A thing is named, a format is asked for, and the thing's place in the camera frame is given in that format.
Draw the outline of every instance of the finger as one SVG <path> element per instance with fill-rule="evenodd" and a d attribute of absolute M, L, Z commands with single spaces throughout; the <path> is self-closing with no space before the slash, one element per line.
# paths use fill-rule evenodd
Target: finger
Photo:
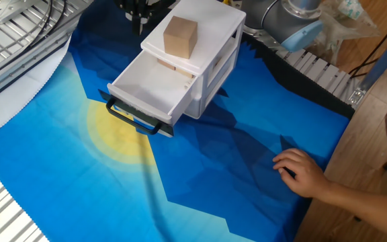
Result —
<path fill-rule="evenodd" d="M 283 161 L 277 162 L 273 166 L 273 169 L 279 169 L 279 168 L 283 168 L 283 167 L 286 167 L 286 168 L 290 169 L 295 174 L 299 174 L 301 169 L 302 169 L 302 166 L 301 166 L 301 164 L 299 162 L 296 162 L 296 161 L 293 161 L 293 160 L 290 160 L 290 159 L 284 159 Z"/>
<path fill-rule="evenodd" d="M 296 180 L 294 178 L 292 178 L 292 176 L 287 171 L 285 171 L 285 169 L 283 169 L 283 168 L 279 168 L 279 173 L 280 173 L 280 177 L 282 178 L 282 181 L 286 185 L 288 185 L 289 189 L 294 191 L 296 189 L 296 186 L 297 186 Z"/>
<path fill-rule="evenodd" d="M 301 156 L 301 157 L 308 157 L 308 154 L 303 150 L 295 149 L 295 148 L 288 149 L 288 150 L 291 150 L 292 152 L 299 154 L 299 156 Z"/>
<path fill-rule="evenodd" d="M 285 150 L 283 151 L 282 153 L 280 153 L 279 155 L 277 155 L 276 157 L 273 158 L 273 162 L 277 162 L 277 161 L 280 161 L 282 159 L 291 159 L 293 161 L 302 161 L 303 160 L 303 157 L 300 156 L 299 154 L 297 153 L 294 153 L 293 151 L 291 150 Z"/>

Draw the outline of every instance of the blue object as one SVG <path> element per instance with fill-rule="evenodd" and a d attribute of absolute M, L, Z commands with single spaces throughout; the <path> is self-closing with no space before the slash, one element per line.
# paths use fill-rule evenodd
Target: blue object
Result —
<path fill-rule="evenodd" d="M 379 79 L 379 77 L 387 69 L 387 49 L 383 55 L 379 58 L 374 67 L 369 71 L 365 76 L 365 79 L 359 84 L 359 88 L 364 91 L 368 91 L 374 83 Z"/>
<path fill-rule="evenodd" d="M 310 44 L 322 31 L 323 23 L 318 20 L 298 30 L 282 42 L 282 46 L 290 52 L 299 51 Z"/>
<path fill-rule="evenodd" d="M 199 120 L 182 116 L 173 138 L 139 134 L 87 99 L 140 51 L 115 12 L 93 3 L 70 47 L 79 76 L 68 55 L 0 129 L 10 194 L 50 241 L 292 241 L 310 200 L 271 159 L 297 147 L 324 169 L 348 119 L 284 89 L 243 44 Z"/>

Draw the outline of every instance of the open drawer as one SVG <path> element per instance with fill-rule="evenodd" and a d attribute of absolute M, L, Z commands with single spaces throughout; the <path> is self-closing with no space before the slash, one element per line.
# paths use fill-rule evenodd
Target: open drawer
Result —
<path fill-rule="evenodd" d="M 189 78 L 158 63 L 157 57 L 142 51 L 125 71 L 108 84 L 108 111 L 148 134 L 173 136 L 173 125 L 191 103 L 192 86 L 198 77 Z M 138 122 L 112 109 L 131 114 Z"/>

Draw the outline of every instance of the wooden surface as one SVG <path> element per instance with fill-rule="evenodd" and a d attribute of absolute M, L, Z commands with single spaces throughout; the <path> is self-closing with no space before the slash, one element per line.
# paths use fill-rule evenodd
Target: wooden surface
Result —
<path fill-rule="evenodd" d="M 387 32 L 387 1 L 360 2 L 383 36 Z M 382 36 L 344 42 L 339 67 L 350 71 L 361 64 Z M 387 41 L 374 56 L 380 56 L 386 47 Z M 329 179 L 351 188 L 387 194 L 387 171 L 382 169 L 387 161 L 386 113 L 387 70 L 370 90 L 341 137 L 325 171 Z M 340 208 L 314 200 L 295 241 L 387 241 L 387 235 L 365 222 L 355 221 L 352 214 Z"/>

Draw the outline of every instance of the wooden cube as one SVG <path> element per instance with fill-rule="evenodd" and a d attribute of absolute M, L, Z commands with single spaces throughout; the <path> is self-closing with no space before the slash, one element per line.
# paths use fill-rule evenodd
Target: wooden cube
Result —
<path fill-rule="evenodd" d="M 190 58 L 197 39 L 197 22 L 173 16 L 164 31 L 165 53 Z"/>
<path fill-rule="evenodd" d="M 175 67 L 173 65 L 170 65 L 169 63 L 166 63 L 161 59 L 158 59 L 158 63 L 163 65 L 164 67 L 170 68 L 171 70 L 175 71 Z"/>
<path fill-rule="evenodd" d="M 186 77 L 189 77 L 189 78 L 195 77 L 195 76 L 192 75 L 191 73 L 188 73 L 187 71 L 184 71 L 184 70 L 182 70 L 182 69 L 180 69 L 180 68 L 176 68 L 175 70 L 176 70 L 178 73 L 181 73 L 181 74 L 185 75 Z"/>

